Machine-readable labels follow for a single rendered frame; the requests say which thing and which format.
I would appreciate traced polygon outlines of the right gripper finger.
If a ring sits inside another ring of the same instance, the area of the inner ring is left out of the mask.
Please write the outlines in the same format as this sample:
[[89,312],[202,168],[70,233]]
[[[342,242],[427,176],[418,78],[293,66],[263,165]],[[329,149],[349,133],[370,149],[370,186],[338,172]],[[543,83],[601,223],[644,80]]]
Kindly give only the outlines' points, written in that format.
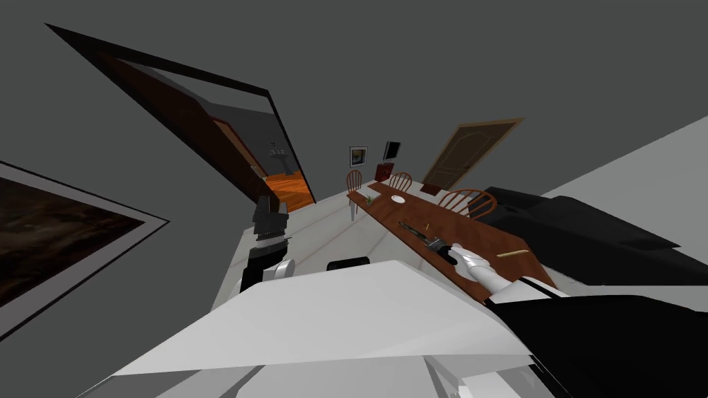
[[405,224],[405,223],[403,223],[403,222],[399,222],[398,224],[399,224],[400,226],[402,226],[404,229],[406,229],[407,231],[409,231],[410,233],[412,233],[415,237],[417,237],[417,238],[419,238],[421,241],[423,241],[423,243],[424,243],[426,246],[432,247],[432,246],[435,246],[435,245],[436,245],[436,244],[435,244],[436,239],[433,239],[433,240],[429,239],[429,238],[426,237],[422,232],[419,232],[419,231],[415,230],[414,228],[410,227],[409,225],[407,225],[407,224]]

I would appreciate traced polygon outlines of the black sofa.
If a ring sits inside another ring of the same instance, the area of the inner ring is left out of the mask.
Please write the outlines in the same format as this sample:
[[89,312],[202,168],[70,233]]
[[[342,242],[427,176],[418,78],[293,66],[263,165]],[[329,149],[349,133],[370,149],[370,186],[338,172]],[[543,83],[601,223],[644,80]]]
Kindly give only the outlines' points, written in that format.
[[538,261],[584,285],[708,285],[708,265],[678,244],[568,197],[498,187],[477,221],[524,239]]

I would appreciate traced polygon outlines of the long brown wooden table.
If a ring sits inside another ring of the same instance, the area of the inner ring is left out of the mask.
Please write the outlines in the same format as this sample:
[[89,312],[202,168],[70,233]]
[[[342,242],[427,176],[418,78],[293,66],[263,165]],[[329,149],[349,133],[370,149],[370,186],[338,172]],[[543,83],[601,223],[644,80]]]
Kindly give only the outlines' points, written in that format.
[[[479,283],[457,274],[453,265],[427,249],[423,241],[400,226],[399,222],[422,232],[428,238],[441,238],[447,244],[461,244],[465,249],[487,259],[496,272],[509,281],[517,281],[522,276],[527,276],[551,287],[555,286],[524,239],[439,207],[417,196],[397,191],[380,182],[371,183],[369,189],[379,193],[371,205],[367,205],[366,197],[358,191],[349,193],[347,196],[475,301],[483,302],[490,296],[490,292]],[[394,195],[403,197],[406,202],[400,204],[392,201],[391,196]],[[521,249],[527,249],[529,253],[505,258],[496,257],[497,254]]]

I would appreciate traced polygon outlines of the dark brown door leaf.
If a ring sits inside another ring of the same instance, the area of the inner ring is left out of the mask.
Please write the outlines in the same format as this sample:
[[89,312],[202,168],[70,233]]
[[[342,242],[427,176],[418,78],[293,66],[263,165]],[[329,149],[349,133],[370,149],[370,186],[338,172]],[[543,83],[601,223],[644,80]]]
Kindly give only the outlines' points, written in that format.
[[191,96],[158,80],[122,60],[99,53],[142,99],[157,112],[157,118],[205,161],[222,173],[249,199],[270,198],[270,209],[277,212],[281,201],[255,173],[237,146],[220,129],[205,109]]

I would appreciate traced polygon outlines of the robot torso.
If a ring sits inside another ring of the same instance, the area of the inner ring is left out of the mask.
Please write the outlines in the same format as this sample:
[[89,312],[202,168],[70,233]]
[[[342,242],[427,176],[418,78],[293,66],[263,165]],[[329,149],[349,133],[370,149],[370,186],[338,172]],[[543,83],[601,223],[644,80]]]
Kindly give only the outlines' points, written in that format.
[[425,357],[451,385],[535,363],[488,309],[408,264],[390,260],[266,281],[101,381],[137,375]]

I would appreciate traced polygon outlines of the brown panelled door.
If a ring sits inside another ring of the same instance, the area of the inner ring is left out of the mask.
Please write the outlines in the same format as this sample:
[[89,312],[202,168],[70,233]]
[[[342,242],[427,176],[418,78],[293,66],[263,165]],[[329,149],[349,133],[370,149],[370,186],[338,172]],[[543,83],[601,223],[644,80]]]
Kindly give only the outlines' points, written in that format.
[[458,125],[422,183],[451,190],[522,121],[519,117]]

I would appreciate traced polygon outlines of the large dark framed picture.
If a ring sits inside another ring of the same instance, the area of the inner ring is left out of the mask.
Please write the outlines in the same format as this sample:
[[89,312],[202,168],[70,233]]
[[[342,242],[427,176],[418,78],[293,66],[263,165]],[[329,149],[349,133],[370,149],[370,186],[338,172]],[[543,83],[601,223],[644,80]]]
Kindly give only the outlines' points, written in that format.
[[0,160],[0,341],[166,224]]

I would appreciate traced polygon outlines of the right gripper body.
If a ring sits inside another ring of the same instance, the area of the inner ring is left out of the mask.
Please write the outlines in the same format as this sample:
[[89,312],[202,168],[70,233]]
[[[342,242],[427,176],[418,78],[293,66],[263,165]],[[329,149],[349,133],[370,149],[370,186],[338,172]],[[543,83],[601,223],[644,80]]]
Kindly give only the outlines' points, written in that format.
[[427,249],[430,249],[431,251],[437,253],[439,257],[443,258],[449,264],[458,264],[458,261],[450,255],[451,247],[447,245],[442,239],[433,238],[432,240],[426,240],[426,247]]

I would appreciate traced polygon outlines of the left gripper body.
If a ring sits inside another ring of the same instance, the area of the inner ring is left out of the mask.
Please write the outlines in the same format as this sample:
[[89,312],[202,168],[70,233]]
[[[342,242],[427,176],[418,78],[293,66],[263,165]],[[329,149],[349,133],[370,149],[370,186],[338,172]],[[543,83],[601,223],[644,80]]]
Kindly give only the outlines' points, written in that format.
[[273,210],[270,205],[274,203],[275,198],[272,196],[261,196],[257,202],[252,222],[253,233],[260,239],[263,239],[263,236],[282,236],[287,228],[289,219],[287,204],[279,203]]

